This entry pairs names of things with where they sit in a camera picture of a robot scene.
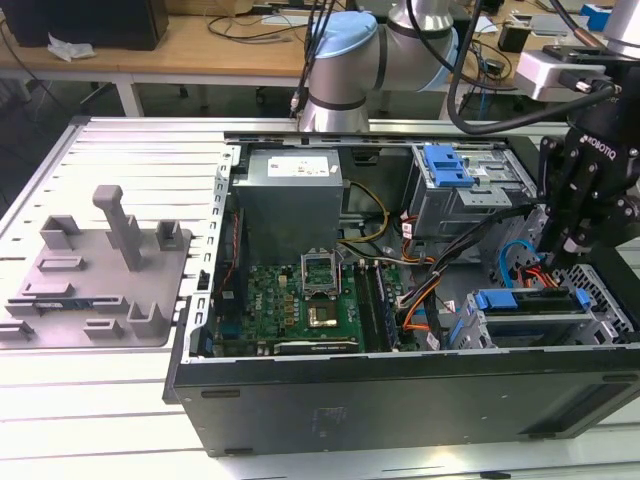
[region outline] yellow wire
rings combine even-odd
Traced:
[[[380,210],[382,210],[382,214],[384,215],[384,222],[382,222],[382,225],[380,226],[380,230],[378,230],[375,233],[372,233],[371,235],[367,235],[366,237],[353,237],[353,238],[343,238],[342,240],[338,240],[339,243],[365,243],[365,242],[369,242],[371,240],[375,240],[376,238],[380,237],[382,234],[384,234],[384,232],[387,229],[387,226],[389,225],[389,212],[387,211],[387,208],[384,206],[384,204],[382,203],[382,200],[380,200],[380,198],[378,198],[378,196],[373,193],[371,190],[369,190],[367,187],[365,187],[364,185],[362,185],[361,183],[358,182],[351,182],[353,185],[358,186],[359,188],[361,188],[362,190],[364,190],[365,192],[367,192],[368,195],[371,196],[371,198],[373,198],[375,200],[375,202],[378,204],[378,206],[380,206]]]

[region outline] blue component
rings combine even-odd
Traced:
[[[378,31],[378,22],[370,13],[337,12],[329,16],[316,58],[345,55],[366,43]]]
[[[510,290],[480,290],[476,295],[476,302],[478,297],[483,297],[486,300],[489,304],[489,310],[493,308],[518,308],[518,302]]]
[[[500,264],[500,275],[502,275],[502,281],[504,282],[504,286],[507,288],[513,288],[513,281],[511,280],[511,277],[509,277],[509,269],[507,268],[507,250],[509,250],[514,245],[522,245],[524,248],[533,252],[538,260],[543,260],[540,254],[536,252],[535,247],[526,240],[517,239],[507,243],[504,247],[502,247],[502,250],[500,250],[500,255],[498,258]]]
[[[487,296],[484,293],[480,292],[476,294],[476,305],[480,310],[489,308],[489,300],[487,300]]]
[[[609,21],[611,8],[602,8],[596,5],[587,4],[582,7],[580,15],[589,17],[587,27],[592,32],[602,32]]]
[[[464,322],[460,318],[458,319],[458,323],[456,323],[456,326],[453,329],[453,332],[449,334],[449,346],[453,345],[453,342],[455,342],[456,337],[460,333],[460,330],[462,330],[462,327],[464,327]]]
[[[589,307],[591,307],[591,297],[584,288],[576,289],[576,298],[580,302],[582,308],[584,308],[585,312],[589,310]]]
[[[436,187],[471,187],[474,184],[453,147],[425,145],[424,159],[435,177]]]

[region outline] motherboard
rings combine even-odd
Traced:
[[[221,317],[216,356],[391,351],[398,346],[395,266],[338,262],[335,253],[301,264],[254,265],[241,315]]]

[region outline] wooden table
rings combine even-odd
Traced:
[[[513,10],[521,13],[542,12],[531,3],[507,0],[492,20],[500,24]],[[241,21],[248,23],[252,19]],[[223,30],[224,23],[220,22],[216,28]],[[251,35],[279,28],[282,27],[258,23],[248,27],[234,26],[230,33]],[[304,33],[304,28],[298,30],[301,38],[304,38]],[[292,33],[287,35],[292,40],[286,43],[242,44],[212,35],[201,16],[171,16],[167,33],[154,51],[96,48],[96,57],[71,63],[54,57],[46,48],[20,47],[13,37],[10,42],[20,59],[38,78],[114,83],[125,114],[143,116],[136,83],[295,86],[302,69],[303,45]],[[499,32],[476,37],[497,48]],[[550,42],[551,38],[530,36],[526,48],[540,49]],[[500,59],[500,55],[488,49],[483,51],[483,55]],[[519,55],[506,53],[506,56],[513,65],[511,75],[504,81],[509,84],[513,81]],[[476,60],[472,55],[466,60],[465,73],[471,77],[477,74]],[[30,78],[4,46],[0,46],[0,77]],[[204,95],[205,89],[200,88],[199,93]]]

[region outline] expansion slot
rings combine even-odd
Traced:
[[[355,281],[366,350],[388,352],[392,345],[386,320],[389,305],[378,282],[377,268],[356,268]]]
[[[376,266],[376,294],[380,306],[382,307],[382,318],[384,321],[385,329],[387,332],[387,342],[391,348],[398,346],[398,331],[396,330],[396,321],[393,318],[393,312],[391,311],[391,303],[387,298],[387,292],[384,286],[384,280],[382,278],[382,268],[380,265]]]

